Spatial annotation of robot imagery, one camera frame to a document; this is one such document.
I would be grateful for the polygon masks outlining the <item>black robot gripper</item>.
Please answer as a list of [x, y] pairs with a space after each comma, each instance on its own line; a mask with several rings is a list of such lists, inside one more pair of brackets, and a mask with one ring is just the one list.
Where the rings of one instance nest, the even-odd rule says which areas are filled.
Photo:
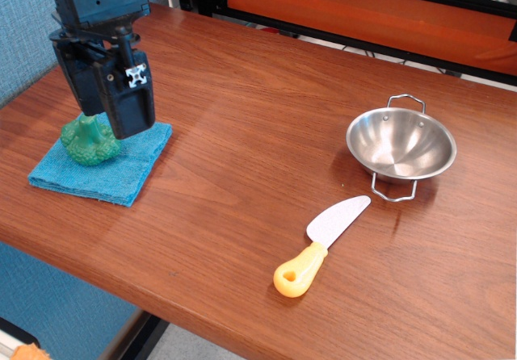
[[104, 112], [97, 82], [107, 82], [105, 111], [120, 140], [151, 129], [155, 122], [149, 62], [134, 48], [140, 36], [133, 24], [145, 15], [106, 14], [100, 20], [81, 22], [53, 13], [59, 29], [50, 40], [82, 113], [92, 116]]

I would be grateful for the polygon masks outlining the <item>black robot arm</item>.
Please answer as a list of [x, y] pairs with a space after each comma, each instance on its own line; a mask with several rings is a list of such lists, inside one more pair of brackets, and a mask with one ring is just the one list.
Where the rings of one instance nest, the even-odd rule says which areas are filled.
[[104, 113], [117, 139], [155, 122], [148, 58], [137, 49], [133, 24], [150, 13], [149, 0], [54, 0], [59, 29], [49, 39], [86, 116]]

